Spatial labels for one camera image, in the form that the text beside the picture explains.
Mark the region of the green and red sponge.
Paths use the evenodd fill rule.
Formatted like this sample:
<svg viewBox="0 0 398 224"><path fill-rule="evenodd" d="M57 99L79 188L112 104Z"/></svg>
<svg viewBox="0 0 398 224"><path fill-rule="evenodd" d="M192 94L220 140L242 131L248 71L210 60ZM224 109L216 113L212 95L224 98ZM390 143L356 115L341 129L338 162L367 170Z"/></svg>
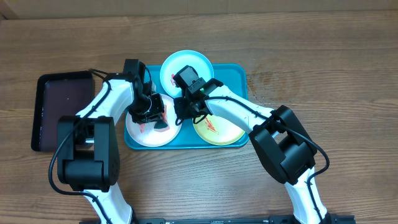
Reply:
<svg viewBox="0 0 398 224"><path fill-rule="evenodd" d="M157 132L164 132L169 129L167 121L167 106L164 106L164 112L162 113L162 119L158 120L154 125L154 130Z"/></svg>

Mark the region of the white plate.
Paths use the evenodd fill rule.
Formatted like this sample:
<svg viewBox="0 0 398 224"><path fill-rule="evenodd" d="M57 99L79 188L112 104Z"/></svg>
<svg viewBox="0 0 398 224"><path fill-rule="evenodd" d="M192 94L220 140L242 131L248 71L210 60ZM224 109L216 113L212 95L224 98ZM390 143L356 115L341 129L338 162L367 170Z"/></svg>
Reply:
<svg viewBox="0 0 398 224"><path fill-rule="evenodd" d="M132 122L131 115L127 113L124 127L124 141L132 149L145 147L162 147L172 142L181 130L181 125L176 125L177 115L174 110L174 99L161 94L165 112L162 119L167 127L155 129L156 122L137 124Z"/></svg>

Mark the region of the light blue plate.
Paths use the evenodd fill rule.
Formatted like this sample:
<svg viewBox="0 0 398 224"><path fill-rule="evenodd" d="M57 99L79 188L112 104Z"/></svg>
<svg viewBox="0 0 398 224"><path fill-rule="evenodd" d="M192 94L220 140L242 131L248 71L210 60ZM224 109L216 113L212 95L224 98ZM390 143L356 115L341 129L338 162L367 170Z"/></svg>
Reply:
<svg viewBox="0 0 398 224"><path fill-rule="evenodd" d="M194 50L181 50L168 56L160 69L160 83L165 92L172 98L180 97L182 91L172 79L184 66L193 67L198 76L205 81L214 77L211 62L201 53Z"/></svg>

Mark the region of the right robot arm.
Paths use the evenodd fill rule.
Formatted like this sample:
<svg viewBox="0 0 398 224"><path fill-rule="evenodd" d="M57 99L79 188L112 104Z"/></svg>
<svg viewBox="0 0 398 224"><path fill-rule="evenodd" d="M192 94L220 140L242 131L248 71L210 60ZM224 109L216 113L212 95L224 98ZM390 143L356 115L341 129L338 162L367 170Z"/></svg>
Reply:
<svg viewBox="0 0 398 224"><path fill-rule="evenodd" d="M300 223L326 223L328 212L320 199L315 177L315 154L323 152L286 107L276 110L256 105L212 78L185 81L175 77L182 96L175 99L178 119L211 114L228 120L248 133L267 173L284 184Z"/></svg>

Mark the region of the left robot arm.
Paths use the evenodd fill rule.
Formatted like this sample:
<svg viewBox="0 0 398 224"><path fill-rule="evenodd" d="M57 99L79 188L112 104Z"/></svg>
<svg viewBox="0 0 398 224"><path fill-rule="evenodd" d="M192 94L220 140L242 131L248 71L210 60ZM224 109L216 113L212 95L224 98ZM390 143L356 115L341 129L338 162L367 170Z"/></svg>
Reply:
<svg viewBox="0 0 398 224"><path fill-rule="evenodd" d="M63 195L86 198L99 223L137 223L118 185L120 155L115 125L125 111L136 124L162 122L164 104L148 68L127 59L123 72L90 69L103 81L101 91L81 111L62 116L57 124L57 150L49 165L49 182Z"/></svg>

